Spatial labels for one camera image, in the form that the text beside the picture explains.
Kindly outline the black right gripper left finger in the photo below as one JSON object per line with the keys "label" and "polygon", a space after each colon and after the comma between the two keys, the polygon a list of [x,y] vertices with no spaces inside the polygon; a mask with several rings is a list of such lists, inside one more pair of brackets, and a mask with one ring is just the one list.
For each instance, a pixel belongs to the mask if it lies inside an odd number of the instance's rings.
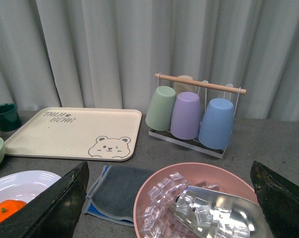
{"label": "black right gripper left finger", "polygon": [[0,238],[71,238],[85,202],[89,167],[81,162],[0,223]]}

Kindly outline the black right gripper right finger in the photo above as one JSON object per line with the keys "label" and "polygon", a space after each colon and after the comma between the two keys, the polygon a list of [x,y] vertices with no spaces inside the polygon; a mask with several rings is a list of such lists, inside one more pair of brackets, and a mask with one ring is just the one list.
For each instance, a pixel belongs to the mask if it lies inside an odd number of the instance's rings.
{"label": "black right gripper right finger", "polygon": [[299,186],[254,161],[250,170],[257,201],[275,238],[299,238]]}

